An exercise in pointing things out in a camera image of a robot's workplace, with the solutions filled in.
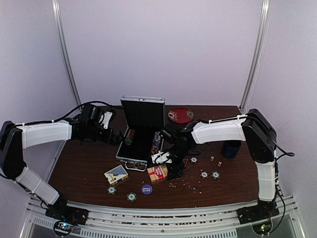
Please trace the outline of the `red card deck box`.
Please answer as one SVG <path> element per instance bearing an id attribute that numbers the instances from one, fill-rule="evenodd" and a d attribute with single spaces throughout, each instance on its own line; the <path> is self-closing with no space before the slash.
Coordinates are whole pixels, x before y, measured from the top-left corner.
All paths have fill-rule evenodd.
<path id="1" fill-rule="evenodd" d="M 168 168 L 165 164 L 147 168 L 147 172 L 152 184 L 167 180 Z"/>

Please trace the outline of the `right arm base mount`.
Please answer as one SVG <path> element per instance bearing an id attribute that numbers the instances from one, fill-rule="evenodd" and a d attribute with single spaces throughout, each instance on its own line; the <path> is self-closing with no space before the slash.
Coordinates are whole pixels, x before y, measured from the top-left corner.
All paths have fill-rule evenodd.
<path id="1" fill-rule="evenodd" d="M 272 217 L 279 215 L 278 208 L 269 210 L 259 205 L 243 207 L 237 210 L 240 225 L 250 223 L 253 232 L 260 236 L 268 235 L 273 230 Z"/>

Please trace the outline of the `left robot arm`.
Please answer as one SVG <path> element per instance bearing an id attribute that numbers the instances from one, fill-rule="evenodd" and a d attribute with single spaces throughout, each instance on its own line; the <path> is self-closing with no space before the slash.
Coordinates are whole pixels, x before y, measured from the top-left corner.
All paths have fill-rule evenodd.
<path id="1" fill-rule="evenodd" d="M 71 216 L 66 197 L 32 170 L 24 159 L 27 151 L 77 140 L 102 142 L 117 146 L 123 139 L 119 130 L 110 127 L 116 111 L 92 103 L 82 106 L 79 114 L 58 119 L 14 123 L 7 120 L 0 130 L 0 175 L 38 197 L 60 220 Z"/>

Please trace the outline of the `aluminium poker case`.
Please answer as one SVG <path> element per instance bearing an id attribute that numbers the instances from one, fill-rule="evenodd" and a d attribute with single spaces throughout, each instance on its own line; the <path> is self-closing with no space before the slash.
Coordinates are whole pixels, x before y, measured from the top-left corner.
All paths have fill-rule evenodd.
<path id="1" fill-rule="evenodd" d="M 118 161 L 128 170 L 144 172 L 152 162 L 151 145 L 154 133 L 165 125 L 165 98 L 145 96 L 122 96 L 127 129 L 116 154 Z M 135 130 L 133 143 L 124 143 L 129 129 Z"/>

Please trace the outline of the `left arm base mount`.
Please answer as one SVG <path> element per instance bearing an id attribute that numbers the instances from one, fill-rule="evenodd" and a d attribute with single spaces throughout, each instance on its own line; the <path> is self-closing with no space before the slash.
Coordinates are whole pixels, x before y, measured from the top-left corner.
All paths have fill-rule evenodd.
<path id="1" fill-rule="evenodd" d="M 85 225 L 88 214 L 89 211 L 87 209 L 70 206 L 66 206 L 62 211 L 47 208 L 45 212 L 47 217 L 56 219 L 53 225 L 53 231 L 60 237 L 69 235 L 73 229 L 79 225 Z"/>

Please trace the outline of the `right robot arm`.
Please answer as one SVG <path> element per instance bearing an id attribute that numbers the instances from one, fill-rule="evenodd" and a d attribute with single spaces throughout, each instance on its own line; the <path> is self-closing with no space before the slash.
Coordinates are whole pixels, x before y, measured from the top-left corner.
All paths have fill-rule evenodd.
<path id="1" fill-rule="evenodd" d="M 278 160 L 276 151 L 283 156 L 293 157 L 276 141 L 276 131 L 257 109 L 247 114 L 219 120 L 197 120 L 189 122 L 183 129 L 166 125 L 161 137 L 172 145 L 169 149 L 152 156 L 156 164 L 179 164 L 199 144 L 223 142 L 221 152 L 225 158 L 237 156 L 242 143 L 246 142 L 251 158 L 256 164 L 259 182 L 258 203 L 251 208 L 240 209 L 239 213 L 254 213 L 264 219 L 273 213 L 277 196 Z"/>

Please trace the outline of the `blue yellow card deck box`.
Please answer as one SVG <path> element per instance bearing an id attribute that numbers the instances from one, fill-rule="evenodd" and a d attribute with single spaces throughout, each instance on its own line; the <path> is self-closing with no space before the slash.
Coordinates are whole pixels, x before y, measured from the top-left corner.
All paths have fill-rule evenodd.
<path id="1" fill-rule="evenodd" d="M 128 172 L 122 165 L 105 172 L 104 176 L 110 185 L 117 184 L 129 177 Z"/>

